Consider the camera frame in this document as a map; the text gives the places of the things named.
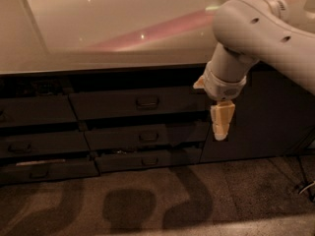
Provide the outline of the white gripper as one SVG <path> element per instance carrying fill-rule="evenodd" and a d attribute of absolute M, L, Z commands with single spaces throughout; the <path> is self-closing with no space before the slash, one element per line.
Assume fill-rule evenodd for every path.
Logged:
<path fill-rule="evenodd" d="M 226 82 L 220 79 L 214 74 L 213 65 L 209 62 L 203 76 L 193 85 L 194 89 L 204 89 L 210 99 L 217 101 L 210 109 L 213 132 L 217 141 L 223 141 L 228 135 L 235 110 L 232 100 L 240 95 L 245 84 L 246 77 L 239 82 Z"/>

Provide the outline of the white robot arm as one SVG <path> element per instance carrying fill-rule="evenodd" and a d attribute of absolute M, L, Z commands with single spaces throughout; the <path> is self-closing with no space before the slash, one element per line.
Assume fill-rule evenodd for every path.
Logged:
<path fill-rule="evenodd" d="M 229 0 L 215 12 L 218 44 L 194 87 L 216 103 L 210 108 L 216 140 L 227 137 L 232 101 L 260 61 L 315 94 L 315 35 L 290 26 L 287 19 L 284 0 Z"/>

